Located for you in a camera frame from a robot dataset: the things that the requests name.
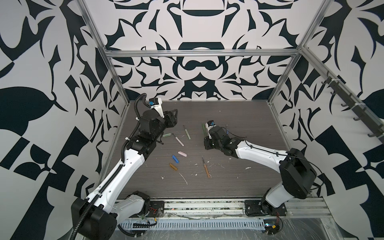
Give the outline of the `dark green pen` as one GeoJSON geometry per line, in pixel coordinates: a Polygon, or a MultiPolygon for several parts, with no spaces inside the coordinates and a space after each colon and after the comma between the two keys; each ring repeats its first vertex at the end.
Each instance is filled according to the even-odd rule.
{"type": "Polygon", "coordinates": [[[204,137],[206,138],[208,136],[207,127],[205,123],[202,123],[203,133],[204,137]]]}

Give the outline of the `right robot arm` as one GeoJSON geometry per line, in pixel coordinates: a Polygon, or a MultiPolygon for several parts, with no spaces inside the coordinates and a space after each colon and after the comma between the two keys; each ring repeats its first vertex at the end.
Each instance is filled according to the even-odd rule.
{"type": "Polygon", "coordinates": [[[261,164],[280,174],[281,182],[268,189],[255,207],[247,207],[247,216],[275,215],[286,202],[294,198],[304,200],[312,190],[318,174],[301,151],[273,150],[253,145],[241,137],[231,138],[226,128],[213,122],[206,124],[205,133],[206,150],[216,149],[226,156],[261,164]]]}

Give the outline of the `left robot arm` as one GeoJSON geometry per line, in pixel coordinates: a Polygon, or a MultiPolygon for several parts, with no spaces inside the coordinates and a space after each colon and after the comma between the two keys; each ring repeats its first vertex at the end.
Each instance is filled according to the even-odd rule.
{"type": "Polygon", "coordinates": [[[123,234],[135,237],[121,224],[132,216],[146,216],[149,213],[150,197],[136,191],[122,202],[117,199],[122,190],[145,163],[167,128],[178,122],[178,110],[163,111],[161,98],[148,101],[141,94],[134,101],[137,124],[123,143],[121,159],[106,178],[85,199],[77,198],[71,206],[73,229],[70,239],[82,235],[89,240],[108,240],[119,228],[123,234]]]}

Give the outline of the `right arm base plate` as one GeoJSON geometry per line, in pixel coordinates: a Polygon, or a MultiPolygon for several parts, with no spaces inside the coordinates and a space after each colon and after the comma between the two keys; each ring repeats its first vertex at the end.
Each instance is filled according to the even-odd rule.
{"type": "Polygon", "coordinates": [[[275,208],[266,201],[261,200],[246,200],[245,214],[248,217],[264,217],[264,216],[286,216],[286,206],[282,204],[280,207],[275,208]]]}

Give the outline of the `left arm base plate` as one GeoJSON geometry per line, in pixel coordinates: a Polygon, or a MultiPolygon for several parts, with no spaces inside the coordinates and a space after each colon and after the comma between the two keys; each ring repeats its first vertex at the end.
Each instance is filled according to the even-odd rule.
{"type": "Polygon", "coordinates": [[[144,203],[143,216],[147,218],[155,218],[162,215],[165,208],[164,201],[146,201],[144,203]]]}

